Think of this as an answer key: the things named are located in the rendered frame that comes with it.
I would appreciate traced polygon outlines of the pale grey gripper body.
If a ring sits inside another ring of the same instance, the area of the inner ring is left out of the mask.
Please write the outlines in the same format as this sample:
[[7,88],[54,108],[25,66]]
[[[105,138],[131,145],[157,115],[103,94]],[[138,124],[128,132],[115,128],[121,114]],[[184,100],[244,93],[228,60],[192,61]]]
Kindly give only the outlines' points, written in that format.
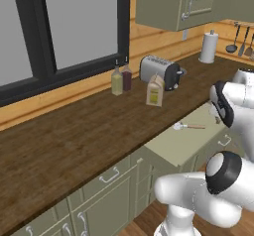
[[217,113],[216,108],[212,104],[210,105],[210,108],[209,108],[209,114],[214,117],[216,124],[220,123],[221,120],[220,120],[219,114]]

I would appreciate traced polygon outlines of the open pale green drawer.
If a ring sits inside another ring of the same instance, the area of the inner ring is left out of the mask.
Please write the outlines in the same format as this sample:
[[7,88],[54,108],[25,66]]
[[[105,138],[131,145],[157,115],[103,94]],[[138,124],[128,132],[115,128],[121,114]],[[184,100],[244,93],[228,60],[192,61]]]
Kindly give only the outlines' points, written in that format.
[[[201,168],[208,159],[220,151],[231,151],[244,156],[240,138],[228,130],[222,122],[215,123],[213,116],[209,114],[209,103],[204,103],[195,111],[181,120],[184,124],[203,125],[204,129],[175,130],[168,128],[163,133],[149,141],[145,146],[146,152],[156,155],[155,161],[159,168],[166,171],[170,166],[177,171],[191,172]],[[232,138],[226,147],[217,144],[227,134]]]

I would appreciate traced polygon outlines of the closed pale green drawer front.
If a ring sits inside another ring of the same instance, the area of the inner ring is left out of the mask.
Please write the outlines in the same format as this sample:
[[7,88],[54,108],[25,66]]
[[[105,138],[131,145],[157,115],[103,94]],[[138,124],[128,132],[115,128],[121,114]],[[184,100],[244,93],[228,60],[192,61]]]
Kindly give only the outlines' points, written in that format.
[[120,176],[130,169],[130,157],[126,157],[110,169],[103,172],[98,177],[87,183],[83,188],[83,195],[85,200],[89,200],[99,191],[109,186],[112,182],[117,180]]

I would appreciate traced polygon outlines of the beige milk carton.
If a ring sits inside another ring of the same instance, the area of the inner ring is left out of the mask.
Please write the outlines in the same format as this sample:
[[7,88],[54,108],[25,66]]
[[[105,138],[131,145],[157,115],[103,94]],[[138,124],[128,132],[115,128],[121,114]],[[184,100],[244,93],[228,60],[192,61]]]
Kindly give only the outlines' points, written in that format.
[[146,104],[152,106],[162,106],[163,93],[165,90],[164,80],[156,73],[154,74],[147,86]]

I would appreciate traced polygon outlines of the white paper towel roll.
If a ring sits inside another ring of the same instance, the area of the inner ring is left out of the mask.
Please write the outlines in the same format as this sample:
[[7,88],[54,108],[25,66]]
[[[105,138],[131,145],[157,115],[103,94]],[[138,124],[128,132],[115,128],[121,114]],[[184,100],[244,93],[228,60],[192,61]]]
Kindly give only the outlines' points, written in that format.
[[202,48],[198,60],[203,63],[214,63],[218,35],[211,30],[205,33],[202,40]]

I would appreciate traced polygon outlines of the black hanging ladle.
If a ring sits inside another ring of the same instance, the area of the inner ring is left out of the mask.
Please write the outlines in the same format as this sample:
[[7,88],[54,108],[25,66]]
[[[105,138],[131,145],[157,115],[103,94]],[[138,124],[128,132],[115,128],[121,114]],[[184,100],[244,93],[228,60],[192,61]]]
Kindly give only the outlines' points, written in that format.
[[[240,26],[237,26],[237,31],[236,31],[236,35],[235,35],[235,40],[237,40],[237,38],[238,38],[239,31],[240,31]],[[235,53],[236,50],[237,50],[236,44],[228,45],[228,46],[226,47],[226,51],[227,51],[228,53],[230,53],[230,54]]]

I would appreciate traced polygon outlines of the grey hanging spatula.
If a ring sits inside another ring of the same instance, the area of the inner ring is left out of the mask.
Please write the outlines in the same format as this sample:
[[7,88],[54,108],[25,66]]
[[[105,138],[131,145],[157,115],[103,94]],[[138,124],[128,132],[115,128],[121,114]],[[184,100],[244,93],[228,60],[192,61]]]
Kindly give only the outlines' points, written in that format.
[[243,52],[244,52],[244,49],[245,49],[245,44],[246,44],[246,40],[247,40],[247,37],[248,37],[248,34],[249,34],[249,30],[250,30],[250,27],[248,26],[247,29],[246,29],[246,33],[245,33],[245,37],[244,37],[244,41],[238,51],[238,56],[239,57],[242,57],[243,55]]

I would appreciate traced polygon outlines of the brown hanging turner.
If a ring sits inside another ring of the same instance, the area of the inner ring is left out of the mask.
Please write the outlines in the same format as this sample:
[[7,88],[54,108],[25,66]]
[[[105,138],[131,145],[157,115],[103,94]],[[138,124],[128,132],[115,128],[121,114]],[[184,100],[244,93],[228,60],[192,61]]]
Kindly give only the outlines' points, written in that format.
[[245,51],[245,53],[244,53],[245,56],[248,56],[248,57],[251,56],[252,51],[253,51],[253,50],[252,50],[252,43],[253,43],[253,41],[254,41],[254,34],[252,35],[252,40],[251,40],[250,47],[247,48],[246,51]]

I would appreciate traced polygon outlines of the silver and black toaster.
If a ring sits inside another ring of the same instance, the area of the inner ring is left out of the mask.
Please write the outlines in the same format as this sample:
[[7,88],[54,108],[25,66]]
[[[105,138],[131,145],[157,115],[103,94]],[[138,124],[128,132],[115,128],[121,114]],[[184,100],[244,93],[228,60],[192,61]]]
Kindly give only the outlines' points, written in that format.
[[187,71],[177,62],[162,59],[156,56],[145,56],[140,61],[139,77],[144,82],[149,82],[157,74],[165,83],[165,90],[172,91],[178,88],[180,78]]

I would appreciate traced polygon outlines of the dark red vinegar bottle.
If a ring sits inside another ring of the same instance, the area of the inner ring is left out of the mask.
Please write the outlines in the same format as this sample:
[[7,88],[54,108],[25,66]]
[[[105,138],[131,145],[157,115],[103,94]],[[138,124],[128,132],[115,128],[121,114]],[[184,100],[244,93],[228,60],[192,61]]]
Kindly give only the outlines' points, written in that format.
[[129,67],[128,59],[125,59],[125,65],[122,70],[122,76],[123,76],[123,90],[128,91],[131,89],[132,83],[132,70]]

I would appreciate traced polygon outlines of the narrow pale green cupboard panel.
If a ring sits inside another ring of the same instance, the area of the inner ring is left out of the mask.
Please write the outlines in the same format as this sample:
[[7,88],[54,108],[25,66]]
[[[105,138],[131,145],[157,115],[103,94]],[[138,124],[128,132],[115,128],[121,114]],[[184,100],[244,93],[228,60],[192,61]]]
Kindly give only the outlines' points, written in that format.
[[140,167],[140,181],[138,185],[138,215],[140,215],[150,203],[154,169],[144,148],[139,148],[131,154],[131,165],[136,166],[136,162],[140,158],[143,159],[143,163]]

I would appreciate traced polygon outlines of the yellow oil bottle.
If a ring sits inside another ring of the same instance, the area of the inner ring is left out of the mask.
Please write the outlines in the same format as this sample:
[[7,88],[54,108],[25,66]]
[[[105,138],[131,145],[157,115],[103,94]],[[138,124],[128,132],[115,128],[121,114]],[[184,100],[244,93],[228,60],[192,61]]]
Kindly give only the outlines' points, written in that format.
[[119,70],[118,60],[115,61],[115,68],[111,74],[111,91],[116,96],[123,93],[123,76]]

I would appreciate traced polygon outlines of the pale green cupboard door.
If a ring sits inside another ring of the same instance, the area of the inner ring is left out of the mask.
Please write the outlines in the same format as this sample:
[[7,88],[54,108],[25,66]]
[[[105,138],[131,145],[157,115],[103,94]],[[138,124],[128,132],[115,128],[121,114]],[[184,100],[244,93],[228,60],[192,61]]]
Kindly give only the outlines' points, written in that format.
[[116,236],[132,216],[132,175],[101,190],[71,213],[75,236]]
[[63,230],[63,225],[65,223],[68,224],[71,236],[74,236],[69,216],[66,216],[62,220],[53,223],[47,222],[45,218],[37,218],[13,233],[11,236],[30,236],[30,234],[26,231],[27,226],[32,226],[34,236],[68,236],[66,231]]

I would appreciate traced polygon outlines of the black framed window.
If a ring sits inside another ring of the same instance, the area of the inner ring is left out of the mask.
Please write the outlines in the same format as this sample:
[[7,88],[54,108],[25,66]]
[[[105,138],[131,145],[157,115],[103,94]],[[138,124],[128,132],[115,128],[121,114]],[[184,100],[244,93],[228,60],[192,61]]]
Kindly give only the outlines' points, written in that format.
[[0,107],[129,57],[130,0],[0,0]]

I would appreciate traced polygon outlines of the pale green wall cupboard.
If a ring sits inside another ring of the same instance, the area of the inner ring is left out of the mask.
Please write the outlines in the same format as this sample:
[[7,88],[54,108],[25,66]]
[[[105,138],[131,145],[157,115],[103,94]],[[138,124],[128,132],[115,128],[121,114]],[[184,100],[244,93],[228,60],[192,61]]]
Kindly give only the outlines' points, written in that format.
[[136,23],[169,31],[225,19],[254,22],[254,0],[192,0],[190,17],[182,20],[189,0],[136,0]]

